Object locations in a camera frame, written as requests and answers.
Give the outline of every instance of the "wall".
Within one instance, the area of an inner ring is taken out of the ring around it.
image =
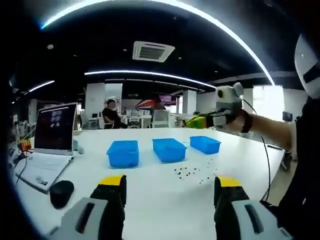
[[[135,109],[135,106],[141,101],[141,99],[122,99],[121,112],[125,109]]]
[[[196,95],[196,111],[203,113],[216,108],[216,92],[207,92]]]
[[[106,100],[113,99],[118,112],[122,108],[122,83],[106,83],[104,85],[104,98]]]
[[[283,89],[284,111],[292,114],[292,119],[302,115],[308,94],[303,90]]]
[[[92,83],[86,86],[84,109],[88,118],[91,118],[92,114],[99,114],[99,112],[102,112],[105,108],[105,96],[105,84],[103,82]]]
[[[254,106],[254,95],[253,95],[253,89],[252,88],[245,88],[243,90],[243,99],[246,100],[251,106]],[[254,111],[252,108],[243,101],[243,109],[246,110],[248,113],[253,113]]]
[[[197,92],[191,90],[183,91],[182,113],[193,114],[197,109]]]
[[[29,102],[29,109],[28,109],[28,122],[33,124],[37,121],[37,99],[31,99]]]

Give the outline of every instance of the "white pillar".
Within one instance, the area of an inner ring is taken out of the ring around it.
[[[28,121],[30,124],[33,124],[37,121],[37,99],[31,99],[29,102],[29,114]]]
[[[86,85],[85,92],[85,114],[90,119],[92,114],[102,112],[105,102],[105,83],[91,83]]]
[[[197,107],[197,92],[191,90],[183,91],[182,113],[193,114]]]
[[[179,113],[179,109],[180,109],[180,96],[176,97],[176,114]]]

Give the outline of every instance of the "seated person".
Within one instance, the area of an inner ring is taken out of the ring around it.
[[[128,128],[127,124],[121,122],[121,119],[117,113],[116,102],[113,99],[109,99],[108,101],[104,102],[102,116],[105,123],[103,129]]]

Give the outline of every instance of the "white helmet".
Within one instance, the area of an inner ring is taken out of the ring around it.
[[[296,43],[294,64],[305,91],[313,99],[320,98],[320,62],[302,35]]]

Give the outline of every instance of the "desk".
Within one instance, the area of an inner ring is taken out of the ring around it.
[[[190,136],[208,136],[221,141],[219,153],[205,155],[190,147]],[[65,208],[56,210],[49,195],[22,180],[17,184],[22,204],[42,233],[59,226],[66,210],[82,197],[89,197],[97,183],[110,175],[127,175],[122,235],[125,240],[216,239],[213,174],[238,179],[254,200],[260,200],[268,189],[264,145],[236,135],[211,129],[143,128],[87,130],[74,138],[84,147],[85,153],[75,153],[73,162],[58,178],[58,181],[69,180],[74,184],[74,192]],[[152,149],[155,138],[175,138],[185,144],[185,161],[161,164]],[[110,169],[106,151],[114,140],[138,140],[139,167]],[[283,151],[269,147],[267,151],[273,180]],[[187,168],[181,174],[182,179],[175,171],[180,168]]]
[[[124,120],[125,124],[128,124],[129,119],[139,119],[141,120],[141,128],[144,128],[144,120],[145,119],[151,119],[151,115],[141,115],[141,116],[128,116],[128,115],[122,115],[122,118]]]

